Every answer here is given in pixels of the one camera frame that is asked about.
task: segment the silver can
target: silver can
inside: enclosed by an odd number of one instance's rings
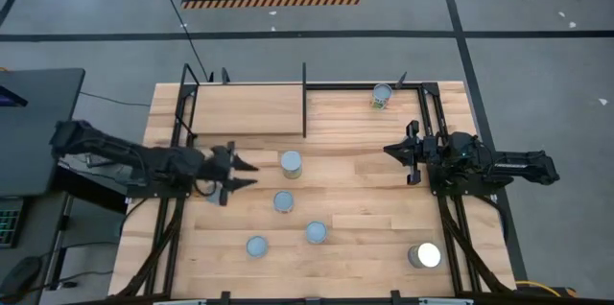
[[[410,247],[407,253],[412,266],[416,268],[434,268],[441,262],[441,252],[437,246],[431,243],[424,243]]]
[[[385,83],[379,83],[373,88],[371,107],[377,109],[384,109],[391,97],[392,88],[390,88],[390,86]]]
[[[322,244],[328,236],[326,224],[321,222],[310,222],[305,228],[305,237],[311,244]]]
[[[298,152],[284,152],[281,155],[281,169],[288,179],[296,179],[302,174],[302,160]]]
[[[269,251],[269,243],[264,237],[254,236],[249,238],[246,244],[248,255],[252,258],[262,258]]]
[[[287,214],[292,211],[292,208],[294,208],[295,199],[292,197],[290,192],[280,191],[275,194],[275,198],[272,200],[272,203],[276,211]]]

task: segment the gray floor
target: gray floor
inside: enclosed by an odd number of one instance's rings
[[[457,0],[466,31],[614,29],[613,0]],[[192,32],[432,30],[451,31],[445,0],[362,0],[356,7],[254,8],[182,12]],[[168,0],[16,0],[0,35],[179,33]],[[561,181],[508,188],[529,278],[614,298],[614,204],[608,172],[614,128],[614,39],[470,39],[469,51],[500,150],[544,149]],[[311,38],[197,40],[207,71],[226,67],[234,81],[458,80],[465,76],[454,39]],[[147,103],[157,82],[177,82],[184,62],[197,69],[186,41],[0,43],[10,69],[82,67],[83,91]],[[606,99],[605,106],[600,99]],[[75,113],[94,126],[139,141],[147,109],[81,96]],[[74,242],[116,239],[121,217],[77,202]],[[65,275],[110,270],[109,246],[71,251]],[[100,298],[108,278],[47,293],[45,304]]]

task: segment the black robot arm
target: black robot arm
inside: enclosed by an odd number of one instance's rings
[[[424,139],[417,133],[418,122],[412,121],[405,139],[384,147],[384,152],[410,167],[408,184],[420,181],[417,163],[425,163],[434,195],[491,195],[514,176],[544,185],[559,180],[553,160],[544,151],[492,151],[478,136],[465,132]]]
[[[220,182],[220,204],[226,205],[227,193],[256,182],[232,176],[232,170],[257,171],[234,152],[234,143],[227,147],[211,148],[207,156],[186,147],[147,148],[109,136],[94,129],[86,121],[67,121],[56,124],[51,139],[54,157],[67,154],[94,153],[118,164],[131,166],[138,177],[133,185],[139,187],[129,197],[185,198],[197,180]]]

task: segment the wooden table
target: wooden table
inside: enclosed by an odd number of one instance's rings
[[[449,131],[475,133],[463,82],[438,84]],[[177,93],[176,83],[157,85],[144,145],[169,145]],[[230,196],[227,207],[195,196],[186,202],[173,298],[219,298],[222,291],[231,291],[233,298],[388,297],[390,290],[400,290],[402,296],[453,295],[437,200],[429,191],[426,170],[422,183],[410,187],[407,168],[382,152],[403,138],[411,120],[421,121],[417,95],[396,91],[383,111],[369,107],[370,95],[368,90],[308,91],[306,138],[199,136],[197,147],[236,141],[241,157],[260,168],[257,174],[239,176],[259,182]],[[435,115],[432,106],[430,112]],[[295,180],[285,178],[279,167],[280,154],[288,150],[303,157],[303,174]],[[272,208],[280,190],[295,196],[290,214]],[[474,248],[514,288],[497,212],[471,197],[464,203]],[[121,290],[149,253],[157,207],[158,200],[150,199],[128,219],[109,293]],[[328,226],[324,244],[305,240],[304,228],[311,221]],[[246,242],[255,235],[266,237],[270,245],[258,260],[246,254]],[[408,262],[408,249],[423,242],[441,250],[438,267],[420,270]],[[458,246],[457,251],[463,286],[469,290]],[[157,290],[164,261],[163,256]]]

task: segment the black cable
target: black cable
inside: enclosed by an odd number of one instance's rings
[[[66,148],[66,153],[70,153],[71,149],[73,149],[74,147],[80,145],[81,143],[89,142],[89,141],[100,141],[100,142],[103,142],[103,143],[107,143],[107,144],[113,145],[113,146],[115,146],[117,148],[122,148],[122,149],[126,148],[126,146],[123,146],[123,145],[121,145],[119,143],[111,142],[111,141],[108,141],[108,140],[105,140],[105,139],[102,139],[102,138],[85,138],[85,139],[79,140],[79,141],[73,143],[72,145],[68,146]],[[149,177],[147,175],[147,169],[145,168],[145,161],[143,161],[143,156],[141,156],[141,154],[139,152],[137,152],[136,150],[134,150],[134,149],[132,149],[130,147],[128,147],[127,149],[128,149],[129,153],[133,153],[134,155],[136,155],[136,157],[138,157],[138,160],[139,160],[139,162],[141,164],[141,170],[143,171],[143,176],[145,177],[145,185],[148,185],[149,184]]]
[[[24,295],[26,295],[28,293],[40,291],[40,290],[45,289],[47,287],[53,286],[55,284],[76,279],[76,278],[78,278],[80,276],[85,276],[85,275],[109,275],[111,273],[113,273],[113,270],[109,270],[109,271],[84,271],[84,272],[80,272],[80,273],[74,274],[72,276],[67,276],[67,277],[61,278],[58,281],[53,282],[53,283],[50,282],[50,283],[44,284],[42,286],[31,288],[31,289],[29,289],[27,291],[24,291],[24,292],[13,293],[13,294],[9,294],[9,295],[3,295],[2,297],[0,297],[0,302],[4,302],[4,301],[9,301],[10,302],[12,300],[12,298],[17,298],[17,297],[21,298],[21,297],[23,297]]]
[[[177,18],[179,19],[179,23],[181,24],[181,28],[185,32],[185,35],[187,36],[188,41],[190,42],[190,46],[192,47],[192,51],[194,51],[194,56],[196,56],[196,60],[199,62],[199,66],[201,67],[202,73],[204,74],[204,78],[207,81],[209,81],[209,77],[207,76],[207,72],[204,71],[204,65],[202,65],[201,57],[199,57],[199,53],[196,52],[196,48],[194,47],[194,42],[192,42],[192,37],[190,36],[190,32],[188,32],[188,29],[185,27],[185,23],[183,23],[183,18],[181,18],[181,14],[179,13],[179,11],[177,10],[177,7],[175,6],[175,1],[173,1],[173,0],[169,0],[169,1],[171,2],[171,6],[173,6],[173,10],[175,11],[175,14],[177,15]]]
[[[211,192],[209,192],[209,193],[206,193],[206,194],[205,194],[205,193],[204,193],[204,192],[201,190],[201,188],[199,187],[199,184],[197,184],[197,182],[194,180],[194,190],[196,190],[196,192],[198,192],[199,194],[201,194],[201,196],[203,196],[203,197],[205,197],[205,198],[207,198],[207,197],[209,197],[209,196],[211,196],[211,195],[215,194],[215,187],[216,187],[216,185],[215,185],[215,183],[214,183],[214,184],[213,184],[213,190],[211,190]]]
[[[494,200],[490,199],[487,196],[475,195],[475,197],[477,199],[480,199],[484,203],[492,206],[493,208],[497,209],[497,211],[499,212],[499,216],[501,217],[501,228],[503,230],[503,239],[507,242],[508,241],[508,216],[507,216],[505,209],[501,205],[499,205],[497,202],[495,202]]]
[[[95,174],[92,172],[88,172],[88,171],[81,171],[81,170],[77,170],[76,168],[70,166],[70,164],[64,160],[58,160],[58,162],[64,166],[66,166],[70,171],[81,174],[81,175],[88,175],[88,176],[98,176],[104,179],[109,179],[109,180],[113,180],[114,182],[118,183],[118,184],[122,184],[121,182],[119,182],[119,180],[113,176],[107,176],[107,175],[101,175],[101,174]]]
[[[122,101],[119,101],[119,100],[115,100],[115,99],[106,98],[106,97],[104,97],[104,96],[100,96],[100,95],[96,95],[96,94],[86,93],[86,92],[83,92],[83,91],[82,91],[82,92],[79,92],[79,94],[81,94],[81,95],[85,95],[85,96],[88,96],[88,97],[92,97],[92,98],[96,98],[96,99],[106,100],[106,101],[108,101],[108,102],[115,103],[115,104],[119,104],[119,105],[151,107],[151,105],[147,105],[147,104],[126,103],[126,102],[122,102]]]
[[[126,213],[126,216],[124,217],[124,219],[122,220],[122,223],[119,226],[119,232],[120,234],[122,233],[122,231],[124,230],[124,224],[126,224],[126,221],[128,220],[128,217],[130,216],[130,214],[132,214],[134,212],[134,210],[136,210],[136,208],[140,207],[141,204],[145,203],[147,199],[142,199],[140,202],[136,203],[129,211],[128,213]]]
[[[73,244],[73,245],[69,245],[69,246],[62,246],[62,247],[56,248],[53,251],[43,253],[40,256],[38,256],[38,258],[43,258],[46,255],[59,252],[60,250],[62,250],[64,248],[79,247],[79,246],[93,246],[93,245],[119,245],[119,243],[116,243],[116,242],[90,242],[90,243],[80,243],[80,244]]]

